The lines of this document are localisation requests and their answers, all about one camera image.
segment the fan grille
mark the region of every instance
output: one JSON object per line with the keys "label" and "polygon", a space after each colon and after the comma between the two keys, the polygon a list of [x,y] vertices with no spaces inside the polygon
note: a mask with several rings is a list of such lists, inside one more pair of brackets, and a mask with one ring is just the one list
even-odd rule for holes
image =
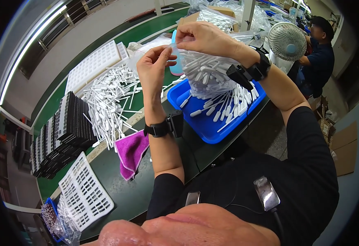
{"label": "fan grille", "polygon": [[[276,23],[271,27],[268,43],[272,52],[286,61],[297,61],[307,50],[307,41],[301,29],[288,22]],[[290,44],[296,47],[294,53],[286,50]]]}

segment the person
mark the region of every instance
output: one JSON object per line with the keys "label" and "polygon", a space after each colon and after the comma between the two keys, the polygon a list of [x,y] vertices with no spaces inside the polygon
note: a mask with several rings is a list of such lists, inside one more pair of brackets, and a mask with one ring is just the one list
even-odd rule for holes
{"label": "person", "polygon": [[307,44],[312,46],[312,53],[301,57],[298,61],[300,68],[296,85],[304,96],[321,96],[323,87],[329,80],[334,69],[334,51],[331,40],[334,30],[330,23],[323,17],[312,18],[310,35],[305,36]]}
{"label": "person", "polygon": [[[195,41],[181,42],[193,35]],[[177,29],[177,47],[230,57],[248,68],[260,55],[208,22]],[[144,95],[145,122],[165,120],[160,93],[164,70],[176,56],[166,46],[149,50],[137,63]],[[111,221],[89,245],[312,245],[330,222],[338,204],[334,162],[308,102],[275,65],[260,81],[280,109],[287,131],[288,159],[244,150],[241,157],[214,167],[185,185],[178,146],[172,134],[149,135],[155,182],[147,220],[138,226]],[[281,228],[264,212],[253,182],[267,177],[277,195]],[[185,205],[189,192],[200,203]]]}

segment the mouth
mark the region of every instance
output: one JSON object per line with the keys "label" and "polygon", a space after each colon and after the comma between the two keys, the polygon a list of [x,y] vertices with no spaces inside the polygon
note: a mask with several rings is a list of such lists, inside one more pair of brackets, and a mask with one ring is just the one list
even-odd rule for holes
{"label": "mouth", "polygon": [[175,221],[178,221],[178,222],[184,222],[184,223],[189,223],[189,224],[196,224],[196,225],[211,227],[210,224],[208,224],[207,222],[203,221],[202,219],[200,219],[196,216],[190,215],[190,214],[175,213],[175,214],[167,214],[165,217],[175,220]]}

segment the purple towel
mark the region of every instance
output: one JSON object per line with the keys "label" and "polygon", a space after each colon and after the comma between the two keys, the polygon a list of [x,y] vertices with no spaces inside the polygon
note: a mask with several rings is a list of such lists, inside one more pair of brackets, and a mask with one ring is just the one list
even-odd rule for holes
{"label": "purple towel", "polygon": [[148,136],[145,137],[144,131],[141,130],[115,141],[114,144],[121,160],[121,175],[128,181],[136,174],[142,155],[149,147]]}

